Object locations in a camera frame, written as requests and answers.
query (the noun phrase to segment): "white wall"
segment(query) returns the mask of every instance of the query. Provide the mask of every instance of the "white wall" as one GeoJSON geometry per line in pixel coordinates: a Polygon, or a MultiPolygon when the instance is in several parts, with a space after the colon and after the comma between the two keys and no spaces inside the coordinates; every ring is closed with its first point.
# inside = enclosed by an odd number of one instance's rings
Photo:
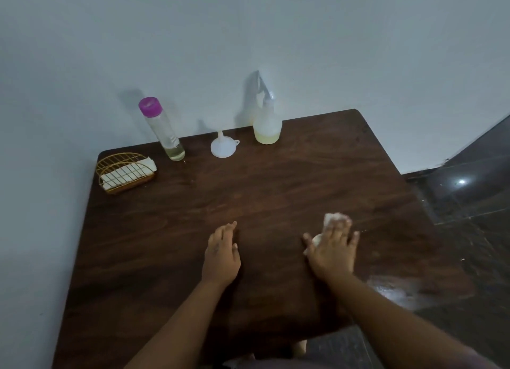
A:
{"type": "Polygon", "coordinates": [[[140,97],[181,136],[245,125],[264,66],[285,119],[358,108],[434,167],[508,114],[507,1],[0,0],[2,366],[50,366],[95,158],[154,140],[140,97]]]}

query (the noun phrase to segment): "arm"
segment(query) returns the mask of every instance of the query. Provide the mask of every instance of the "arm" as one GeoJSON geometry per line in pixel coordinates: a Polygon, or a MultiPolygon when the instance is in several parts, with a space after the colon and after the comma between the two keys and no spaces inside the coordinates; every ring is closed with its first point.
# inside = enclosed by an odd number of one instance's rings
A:
{"type": "Polygon", "coordinates": [[[241,267],[237,244],[232,244],[236,225],[224,225],[209,237],[201,282],[125,369],[196,366],[214,309],[241,267]]]}
{"type": "Polygon", "coordinates": [[[313,272],[326,282],[339,302],[366,334],[381,361],[390,369],[495,367],[431,323],[374,291],[352,275],[360,238],[349,240],[350,218],[330,223],[317,247],[304,234],[313,272]]]}

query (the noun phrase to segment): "hand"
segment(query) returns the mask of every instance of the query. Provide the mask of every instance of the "hand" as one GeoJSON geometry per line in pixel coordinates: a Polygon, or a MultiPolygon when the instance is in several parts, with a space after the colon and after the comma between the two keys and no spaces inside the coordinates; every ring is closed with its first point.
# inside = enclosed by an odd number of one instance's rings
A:
{"type": "Polygon", "coordinates": [[[202,267],[202,282],[210,283],[223,292],[233,282],[241,267],[237,244],[232,244],[237,221],[219,227],[209,236],[206,259],[202,267]]]}
{"type": "Polygon", "coordinates": [[[308,249],[308,262],[319,279],[329,283],[335,277],[352,274],[360,232],[354,232],[349,240],[351,225],[352,220],[348,217],[332,220],[322,233],[317,247],[309,233],[303,235],[308,249]]]}

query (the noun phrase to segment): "purple bottle cap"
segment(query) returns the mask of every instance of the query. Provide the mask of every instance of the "purple bottle cap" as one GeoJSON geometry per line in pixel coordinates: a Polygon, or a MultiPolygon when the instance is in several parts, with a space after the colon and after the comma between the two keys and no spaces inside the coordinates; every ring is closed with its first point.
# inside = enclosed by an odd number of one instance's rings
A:
{"type": "Polygon", "coordinates": [[[154,96],[144,97],[138,103],[138,108],[146,118],[154,118],[163,111],[158,98],[154,96]]]}

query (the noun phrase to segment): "dark brown table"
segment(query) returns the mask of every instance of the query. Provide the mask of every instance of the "dark brown table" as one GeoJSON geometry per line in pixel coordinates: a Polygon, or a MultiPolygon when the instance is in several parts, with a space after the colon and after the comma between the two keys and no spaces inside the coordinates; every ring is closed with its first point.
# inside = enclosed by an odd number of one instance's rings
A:
{"type": "Polygon", "coordinates": [[[157,142],[100,154],[142,153],[157,176],[117,196],[94,179],[55,368],[123,367],[199,281],[209,234],[233,220],[242,267],[211,322],[206,361],[350,324],[302,255],[301,234],[319,233],[326,212],[353,218],[362,233],[355,273],[400,305],[473,294],[358,111],[284,121],[269,146],[251,127],[225,134],[241,141],[226,159],[210,153],[213,133],[182,138],[185,162],[157,142]]]}

